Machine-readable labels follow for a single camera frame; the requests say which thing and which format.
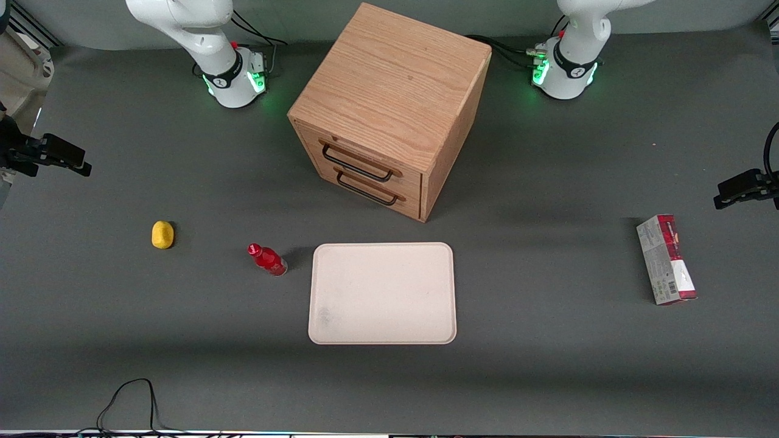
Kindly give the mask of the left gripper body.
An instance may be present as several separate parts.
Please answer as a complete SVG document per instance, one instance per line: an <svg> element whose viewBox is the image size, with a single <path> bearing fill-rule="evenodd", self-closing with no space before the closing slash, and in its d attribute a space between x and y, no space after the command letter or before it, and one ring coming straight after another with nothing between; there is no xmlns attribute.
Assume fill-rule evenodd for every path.
<svg viewBox="0 0 779 438"><path fill-rule="evenodd" d="M761 191L762 200L772 200L776 210L779 210L778 200L778 172L766 172L762 174L764 188Z"/></svg>

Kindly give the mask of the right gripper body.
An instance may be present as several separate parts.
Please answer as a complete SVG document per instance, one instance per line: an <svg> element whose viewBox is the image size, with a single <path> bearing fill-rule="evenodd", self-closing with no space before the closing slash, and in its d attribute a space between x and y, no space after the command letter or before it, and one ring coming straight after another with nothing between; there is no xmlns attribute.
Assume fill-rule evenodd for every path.
<svg viewBox="0 0 779 438"><path fill-rule="evenodd" d="M2 171L13 171L27 175L25 170L19 170L16 167L16 161L12 158L12 150L25 147L27 135L18 127L18 124L11 116L2 112L1 121L1 169Z"/></svg>

